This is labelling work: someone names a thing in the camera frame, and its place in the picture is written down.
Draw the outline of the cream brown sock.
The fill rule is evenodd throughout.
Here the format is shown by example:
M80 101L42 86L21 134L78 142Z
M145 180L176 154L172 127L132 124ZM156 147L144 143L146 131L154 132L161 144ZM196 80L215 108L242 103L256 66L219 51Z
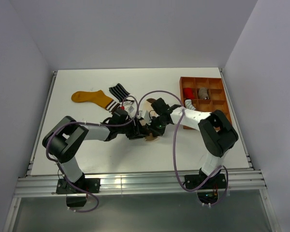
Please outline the cream brown sock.
M155 101L155 99L154 98L148 98L148 99L146 99L143 103L142 103L142 105L141 105L141 107L140 107L140 110L142 110L142 111L148 111L148 112L151 112L150 113L150 116L158 116L158 114L153 110L153 108L152 108L152 106L151 106L151 104L153 103ZM145 138L144 138L144 141L145 142L156 142L156 141L158 141L159 140L159 137L155 137L155 136L153 136L152 135L152 133L150 133L148 136L146 136Z

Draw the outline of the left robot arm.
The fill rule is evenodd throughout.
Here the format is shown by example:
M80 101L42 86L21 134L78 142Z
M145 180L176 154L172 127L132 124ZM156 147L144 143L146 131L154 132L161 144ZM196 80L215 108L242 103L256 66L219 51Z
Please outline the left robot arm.
M79 193L90 188L75 158L82 142L108 142L119 134L134 140L147 137L149 132L139 119L132 119L125 110L119 108L99 124L77 123L71 116L65 116L44 137L42 144L48 150L48 154L54 156L52 160L57 162L59 169L68 178L65 188L72 193Z

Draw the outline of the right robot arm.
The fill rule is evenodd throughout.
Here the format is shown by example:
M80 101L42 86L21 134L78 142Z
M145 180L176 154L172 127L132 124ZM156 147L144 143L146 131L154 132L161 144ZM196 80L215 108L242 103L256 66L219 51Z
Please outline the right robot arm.
M205 162L201 167L200 184L208 189L216 183L216 173L222 166L225 155L238 141L234 127L220 110L200 112L181 105L169 106L162 98L151 103L154 111L148 112L148 129L154 137L162 136L167 125L186 126L201 133L207 149Z

